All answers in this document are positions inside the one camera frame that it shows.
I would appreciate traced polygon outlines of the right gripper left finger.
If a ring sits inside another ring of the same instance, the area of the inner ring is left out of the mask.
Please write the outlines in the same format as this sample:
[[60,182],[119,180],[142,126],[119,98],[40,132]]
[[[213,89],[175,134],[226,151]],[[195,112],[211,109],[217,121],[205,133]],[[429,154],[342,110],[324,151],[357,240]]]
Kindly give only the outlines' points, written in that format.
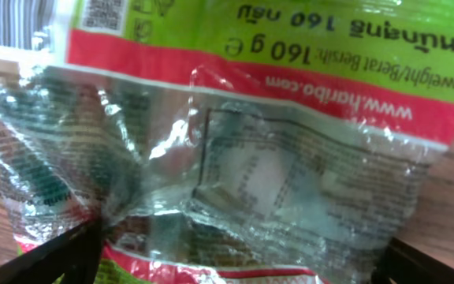
[[88,220],[0,266],[0,284],[92,284],[102,246],[102,220]]

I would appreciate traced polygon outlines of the green snack bag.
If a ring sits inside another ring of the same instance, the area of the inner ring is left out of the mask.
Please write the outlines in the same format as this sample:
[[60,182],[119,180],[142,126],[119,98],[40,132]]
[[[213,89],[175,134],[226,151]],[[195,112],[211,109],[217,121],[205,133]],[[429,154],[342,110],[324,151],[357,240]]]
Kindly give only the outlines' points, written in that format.
[[454,1],[0,1],[22,252],[97,283],[366,283],[454,141]]

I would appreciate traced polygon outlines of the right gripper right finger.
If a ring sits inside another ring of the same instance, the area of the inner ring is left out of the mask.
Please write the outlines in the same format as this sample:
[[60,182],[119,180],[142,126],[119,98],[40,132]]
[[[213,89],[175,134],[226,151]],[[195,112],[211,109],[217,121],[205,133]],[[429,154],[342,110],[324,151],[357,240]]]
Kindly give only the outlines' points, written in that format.
[[393,238],[370,277],[371,284],[454,284],[454,268]]

